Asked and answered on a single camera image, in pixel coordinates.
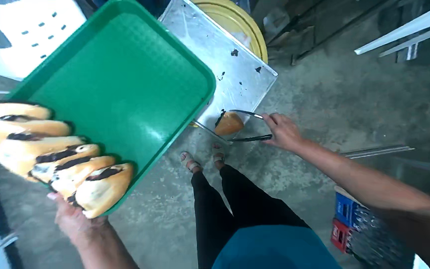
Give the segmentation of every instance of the metal tongs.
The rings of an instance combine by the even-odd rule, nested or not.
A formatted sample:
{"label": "metal tongs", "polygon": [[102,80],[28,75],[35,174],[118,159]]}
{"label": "metal tongs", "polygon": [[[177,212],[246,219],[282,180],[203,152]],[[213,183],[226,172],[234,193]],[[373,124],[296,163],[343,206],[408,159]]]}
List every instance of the metal tongs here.
{"label": "metal tongs", "polygon": [[[253,112],[248,112],[248,111],[243,111],[243,110],[238,110],[238,109],[232,109],[229,111],[248,114],[250,116],[254,116],[255,118],[263,120],[263,117],[261,115],[255,114]],[[266,135],[261,135],[261,136],[248,137],[248,138],[232,138],[232,139],[228,139],[228,141],[230,141],[230,142],[250,142],[250,141],[258,141],[258,140],[270,140],[272,137],[273,137],[272,134],[266,134]]]}

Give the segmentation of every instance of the black pants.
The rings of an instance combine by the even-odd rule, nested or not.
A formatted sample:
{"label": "black pants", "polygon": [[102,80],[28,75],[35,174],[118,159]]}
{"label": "black pants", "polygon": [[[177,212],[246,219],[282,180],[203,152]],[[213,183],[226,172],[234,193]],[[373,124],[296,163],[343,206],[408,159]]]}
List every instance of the black pants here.
{"label": "black pants", "polygon": [[202,172],[192,176],[199,268],[212,268],[222,248],[239,228],[281,224],[310,228],[282,200],[266,194],[230,165],[220,170],[220,176],[233,215]]}

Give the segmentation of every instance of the bread roll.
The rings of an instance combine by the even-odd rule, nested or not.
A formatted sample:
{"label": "bread roll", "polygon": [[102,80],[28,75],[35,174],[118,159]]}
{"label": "bread roll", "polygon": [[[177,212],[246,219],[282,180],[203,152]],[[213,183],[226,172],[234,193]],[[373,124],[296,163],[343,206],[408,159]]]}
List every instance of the bread roll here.
{"label": "bread roll", "polygon": [[215,127],[217,135],[231,135],[243,129],[243,121],[235,112],[224,112]]}
{"label": "bread roll", "polygon": [[41,182],[49,183],[53,178],[57,166],[65,164],[71,160],[83,157],[95,157],[99,155],[99,146],[96,144],[72,145],[64,150],[51,152],[38,156],[36,164],[29,172],[29,176]]}
{"label": "bread roll", "polygon": [[111,156],[74,159],[56,167],[49,184],[55,192],[60,193],[67,200],[92,172],[115,163],[116,160]]}
{"label": "bread roll", "polygon": [[84,144],[78,136],[43,137],[31,133],[10,134],[0,143],[0,163],[12,173],[37,182],[28,176],[28,172],[33,169],[38,156],[77,144]]}
{"label": "bread roll", "polygon": [[97,217],[124,196],[133,170],[131,164],[125,163],[94,171],[68,201],[81,206],[87,218]]}
{"label": "bread roll", "polygon": [[0,117],[0,143],[12,133],[42,133],[48,136],[69,135],[70,127],[59,121],[30,120],[25,116]]}
{"label": "bread roll", "polygon": [[38,105],[20,103],[0,103],[0,117],[7,115],[22,115],[34,120],[47,120],[51,111]]}

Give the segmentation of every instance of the blue box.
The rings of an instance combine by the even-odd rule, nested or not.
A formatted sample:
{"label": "blue box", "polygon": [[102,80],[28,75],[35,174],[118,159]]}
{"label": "blue box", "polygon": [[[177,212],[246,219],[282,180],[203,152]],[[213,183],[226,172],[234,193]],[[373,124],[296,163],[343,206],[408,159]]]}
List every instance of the blue box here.
{"label": "blue box", "polygon": [[354,211],[359,204],[343,194],[336,193],[336,218],[349,228],[355,221]]}

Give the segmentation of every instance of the fingernail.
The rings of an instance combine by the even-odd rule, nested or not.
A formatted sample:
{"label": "fingernail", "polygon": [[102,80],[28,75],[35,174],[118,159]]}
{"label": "fingernail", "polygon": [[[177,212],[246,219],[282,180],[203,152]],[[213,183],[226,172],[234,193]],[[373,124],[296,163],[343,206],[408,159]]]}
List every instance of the fingernail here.
{"label": "fingernail", "polygon": [[57,195],[55,193],[48,193],[47,198],[49,198],[51,200],[55,200],[57,198]]}

